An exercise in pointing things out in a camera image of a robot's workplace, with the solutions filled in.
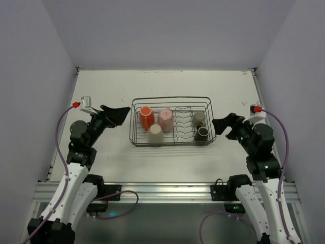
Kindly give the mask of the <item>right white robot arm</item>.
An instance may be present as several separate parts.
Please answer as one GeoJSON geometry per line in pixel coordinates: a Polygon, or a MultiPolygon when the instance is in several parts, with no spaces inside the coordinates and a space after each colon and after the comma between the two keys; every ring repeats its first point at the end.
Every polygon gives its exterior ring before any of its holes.
{"type": "Polygon", "coordinates": [[[272,153],[274,131],[261,120],[258,116],[246,119],[230,113],[212,121],[217,135],[230,128],[226,138],[238,141],[247,153],[251,177],[230,176],[226,186],[243,205],[257,243],[301,243],[286,203],[283,170],[272,153]]]}

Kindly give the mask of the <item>dark brown ceramic mug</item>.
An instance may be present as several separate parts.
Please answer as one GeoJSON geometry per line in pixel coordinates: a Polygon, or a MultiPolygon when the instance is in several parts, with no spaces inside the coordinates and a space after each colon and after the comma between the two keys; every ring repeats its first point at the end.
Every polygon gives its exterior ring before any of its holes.
{"type": "Polygon", "coordinates": [[[209,131],[206,127],[198,127],[194,136],[196,144],[204,144],[208,141],[209,131]]]}

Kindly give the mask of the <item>beige plastic tumbler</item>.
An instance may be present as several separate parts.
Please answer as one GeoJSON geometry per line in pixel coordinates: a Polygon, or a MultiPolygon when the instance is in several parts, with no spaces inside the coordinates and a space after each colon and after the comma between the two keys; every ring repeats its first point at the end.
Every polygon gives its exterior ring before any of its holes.
{"type": "Polygon", "coordinates": [[[160,125],[153,124],[148,131],[148,142],[152,144],[161,144],[164,142],[164,133],[160,125]]]}

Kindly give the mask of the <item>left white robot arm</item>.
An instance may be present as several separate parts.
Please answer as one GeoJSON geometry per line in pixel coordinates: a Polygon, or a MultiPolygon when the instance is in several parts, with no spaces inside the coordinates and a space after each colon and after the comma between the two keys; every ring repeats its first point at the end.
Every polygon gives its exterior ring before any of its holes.
{"type": "Polygon", "coordinates": [[[30,220],[25,243],[74,243],[76,228],[89,204],[95,197],[106,198],[103,177],[89,173],[97,153],[93,146],[105,129],[121,126],[131,109],[101,105],[97,110],[80,102],[70,108],[84,110],[91,120],[71,124],[69,152],[61,158],[62,179],[40,216],[30,220]]]}

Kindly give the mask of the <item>small olive green cup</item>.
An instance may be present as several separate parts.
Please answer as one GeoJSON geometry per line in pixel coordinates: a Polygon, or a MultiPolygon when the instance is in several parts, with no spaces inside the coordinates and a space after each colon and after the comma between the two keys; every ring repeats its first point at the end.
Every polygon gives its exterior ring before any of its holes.
{"type": "Polygon", "coordinates": [[[205,127],[206,126],[206,116],[204,112],[196,112],[192,117],[192,122],[194,126],[205,127]]]}

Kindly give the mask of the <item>orange ceramic mug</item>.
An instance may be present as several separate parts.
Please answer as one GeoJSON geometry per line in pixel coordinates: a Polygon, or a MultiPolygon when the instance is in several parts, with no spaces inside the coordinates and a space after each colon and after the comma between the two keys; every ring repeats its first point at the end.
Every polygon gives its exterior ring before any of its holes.
{"type": "Polygon", "coordinates": [[[144,106],[140,109],[139,122],[146,132],[155,123],[155,117],[151,107],[144,106]]]}

